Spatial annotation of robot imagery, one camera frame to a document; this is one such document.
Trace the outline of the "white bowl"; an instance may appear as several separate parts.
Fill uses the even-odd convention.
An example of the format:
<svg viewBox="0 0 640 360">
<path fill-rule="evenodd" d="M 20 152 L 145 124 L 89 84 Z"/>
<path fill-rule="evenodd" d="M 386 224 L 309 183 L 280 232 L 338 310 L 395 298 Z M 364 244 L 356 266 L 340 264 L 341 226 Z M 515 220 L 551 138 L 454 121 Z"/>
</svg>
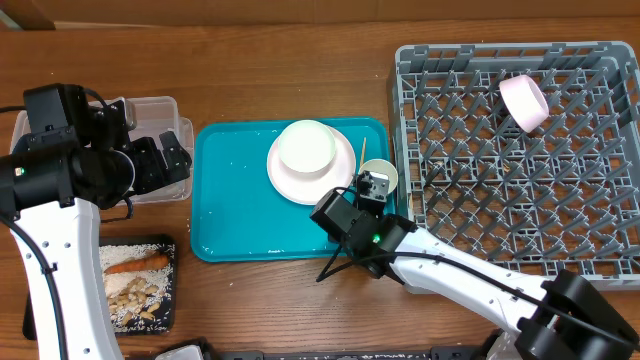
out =
<svg viewBox="0 0 640 360">
<path fill-rule="evenodd" d="M 314 173 L 331 163 L 336 140 L 328 126 L 315 120 L 299 120 L 283 130 L 278 148 L 286 167 L 299 173 Z"/>
</svg>

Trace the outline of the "white paper cup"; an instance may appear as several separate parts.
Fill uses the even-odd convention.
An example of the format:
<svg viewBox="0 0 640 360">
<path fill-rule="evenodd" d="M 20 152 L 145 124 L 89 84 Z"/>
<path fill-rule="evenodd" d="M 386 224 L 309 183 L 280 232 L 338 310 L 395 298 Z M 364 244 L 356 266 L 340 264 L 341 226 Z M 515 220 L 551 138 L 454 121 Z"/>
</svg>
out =
<svg viewBox="0 0 640 360">
<path fill-rule="evenodd" d="M 399 175 L 396 167 L 391 162 L 384 159 L 371 159 L 364 162 L 360 167 L 359 173 L 363 173 L 364 171 L 386 175 L 389 180 L 389 194 L 391 194 L 396 189 Z"/>
</svg>

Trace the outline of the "wooden chopstick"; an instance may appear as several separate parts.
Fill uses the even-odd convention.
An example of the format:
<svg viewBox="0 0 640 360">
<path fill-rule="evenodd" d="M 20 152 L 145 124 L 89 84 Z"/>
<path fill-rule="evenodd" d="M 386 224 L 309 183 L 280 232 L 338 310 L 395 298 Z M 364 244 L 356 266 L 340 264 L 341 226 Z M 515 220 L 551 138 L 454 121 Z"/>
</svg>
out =
<svg viewBox="0 0 640 360">
<path fill-rule="evenodd" d="M 367 146 L 367 138 L 364 137 L 363 141 L 362 141 L 362 146 L 361 146 L 360 160 L 359 160 L 359 166 L 358 166 L 359 170 L 362 168 L 362 166 L 364 165 L 364 162 L 365 162 L 366 146 Z"/>
</svg>

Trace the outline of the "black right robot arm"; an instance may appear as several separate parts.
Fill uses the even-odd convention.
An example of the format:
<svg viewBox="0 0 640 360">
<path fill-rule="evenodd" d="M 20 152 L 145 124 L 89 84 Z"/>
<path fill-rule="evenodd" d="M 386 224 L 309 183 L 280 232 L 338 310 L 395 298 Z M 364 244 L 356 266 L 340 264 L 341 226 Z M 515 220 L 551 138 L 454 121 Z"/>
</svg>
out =
<svg viewBox="0 0 640 360">
<path fill-rule="evenodd" d="M 384 211 L 388 179 L 364 172 L 329 190 L 310 218 L 373 277 L 440 294 L 497 325 L 485 359 L 628 359 L 639 335 L 586 279 L 507 270 L 458 250 L 409 219 Z"/>
</svg>

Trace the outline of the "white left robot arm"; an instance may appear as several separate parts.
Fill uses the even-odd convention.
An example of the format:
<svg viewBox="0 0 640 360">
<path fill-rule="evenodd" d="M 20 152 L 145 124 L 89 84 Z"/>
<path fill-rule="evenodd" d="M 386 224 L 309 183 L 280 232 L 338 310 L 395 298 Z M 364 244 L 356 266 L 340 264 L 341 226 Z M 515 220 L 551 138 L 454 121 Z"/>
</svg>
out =
<svg viewBox="0 0 640 360">
<path fill-rule="evenodd" d="M 119 359 L 99 257 L 100 213 L 191 175 L 167 129 L 132 139 L 144 101 L 54 83 L 23 94 L 28 130 L 1 159 L 1 222 L 26 271 L 42 359 Z"/>
</svg>

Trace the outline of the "white plate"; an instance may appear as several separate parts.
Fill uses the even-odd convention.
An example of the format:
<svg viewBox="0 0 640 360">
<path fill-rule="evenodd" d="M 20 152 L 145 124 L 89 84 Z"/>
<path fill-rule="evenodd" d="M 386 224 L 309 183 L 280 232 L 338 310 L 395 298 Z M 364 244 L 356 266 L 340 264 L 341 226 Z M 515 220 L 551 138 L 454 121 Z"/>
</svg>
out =
<svg viewBox="0 0 640 360">
<path fill-rule="evenodd" d="M 288 168 L 279 157 L 279 137 L 267 156 L 267 174 L 273 187 L 286 199 L 314 206 L 329 190 L 347 187 L 356 171 L 356 158 L 349 140 L 337 129 L 329 127 L 335 137 L 336 155 L 327 168 L 317 175 L 304 175 Z"/>
</svg>

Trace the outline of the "pink bowl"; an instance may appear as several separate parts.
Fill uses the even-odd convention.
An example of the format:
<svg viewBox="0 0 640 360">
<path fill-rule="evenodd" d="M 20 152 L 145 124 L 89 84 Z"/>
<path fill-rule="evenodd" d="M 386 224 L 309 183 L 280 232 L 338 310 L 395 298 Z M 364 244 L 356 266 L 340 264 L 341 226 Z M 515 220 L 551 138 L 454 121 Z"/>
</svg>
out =
<svg viewBox="0 0 640 360">
<path fill-rule="evenodd" d="M 518 127 L 532 132 L 549 117 L 549 107 L 537 83 L 519 75 L 499 83 L 502 100 Z"/>
</svg>

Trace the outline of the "orange carrot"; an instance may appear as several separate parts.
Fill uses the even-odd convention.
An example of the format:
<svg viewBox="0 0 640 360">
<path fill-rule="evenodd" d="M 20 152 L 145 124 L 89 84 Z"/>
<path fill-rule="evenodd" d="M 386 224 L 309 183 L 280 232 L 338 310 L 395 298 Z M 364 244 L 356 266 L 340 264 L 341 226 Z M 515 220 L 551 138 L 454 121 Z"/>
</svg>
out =
<svg viewBox="0 0 640 360">
<path fill-rule="evenodd" d="M 104 273 L 107 275 L 155 271 L 166 267 L 170 262 L 170 257 L 166 254 L 154 254 L 145 258 L 134 259 L 107 268 Z"/>
</svg>

